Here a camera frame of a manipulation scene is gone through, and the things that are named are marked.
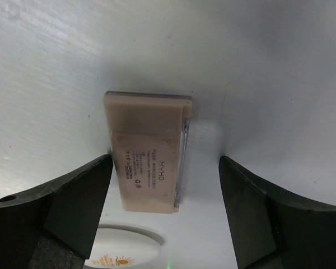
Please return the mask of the pink palette case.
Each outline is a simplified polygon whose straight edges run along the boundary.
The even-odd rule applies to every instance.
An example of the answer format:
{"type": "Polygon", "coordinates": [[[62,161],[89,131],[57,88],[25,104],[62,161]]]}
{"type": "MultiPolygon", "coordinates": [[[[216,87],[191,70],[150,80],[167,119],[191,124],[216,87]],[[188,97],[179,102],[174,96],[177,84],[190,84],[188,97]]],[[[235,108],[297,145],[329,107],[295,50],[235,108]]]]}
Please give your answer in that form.
{"type": "Polygon", "coordinates": [[[192,105],[186,95],[117,91],[104,95],[126,211],[178,212],[192,105]]]}

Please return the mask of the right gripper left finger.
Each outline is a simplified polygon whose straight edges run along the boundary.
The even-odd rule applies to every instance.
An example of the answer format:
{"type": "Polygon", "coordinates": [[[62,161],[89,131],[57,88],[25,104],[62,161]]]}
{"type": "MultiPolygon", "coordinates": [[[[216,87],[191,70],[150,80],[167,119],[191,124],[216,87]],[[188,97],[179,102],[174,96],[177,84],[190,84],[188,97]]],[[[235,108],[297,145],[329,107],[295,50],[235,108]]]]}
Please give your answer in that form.
{"type": "Polygon", "coordinates": [[[0,199],[0,268],[82,268],[108,192],[106,154],[34,188],[0,199]]]}

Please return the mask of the white gold egg bottle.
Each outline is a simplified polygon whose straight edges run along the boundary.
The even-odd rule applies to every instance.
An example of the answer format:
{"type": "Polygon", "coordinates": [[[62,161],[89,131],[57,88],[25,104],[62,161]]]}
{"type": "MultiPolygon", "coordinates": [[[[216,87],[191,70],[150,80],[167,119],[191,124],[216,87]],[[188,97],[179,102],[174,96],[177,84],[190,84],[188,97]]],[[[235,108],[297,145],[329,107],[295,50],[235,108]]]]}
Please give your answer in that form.
{"type": "Polygon", "coordinates": [[[145,229],[104,225],[97,229],[88,268],[129,268],[157,258],[165,244],[162,236],[145,229]]]}

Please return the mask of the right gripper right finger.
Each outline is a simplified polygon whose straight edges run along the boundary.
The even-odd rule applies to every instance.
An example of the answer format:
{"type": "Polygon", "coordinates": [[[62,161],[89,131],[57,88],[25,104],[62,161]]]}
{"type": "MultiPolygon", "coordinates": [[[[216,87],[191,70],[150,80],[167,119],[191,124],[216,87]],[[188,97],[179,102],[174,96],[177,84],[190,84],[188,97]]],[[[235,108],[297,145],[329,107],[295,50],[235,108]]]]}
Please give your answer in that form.
{"type": "Polygon", "coordinates": [[[218,169],[238,268],[336,268],[336,206],[279,187],[227,156],[218,169]]]}

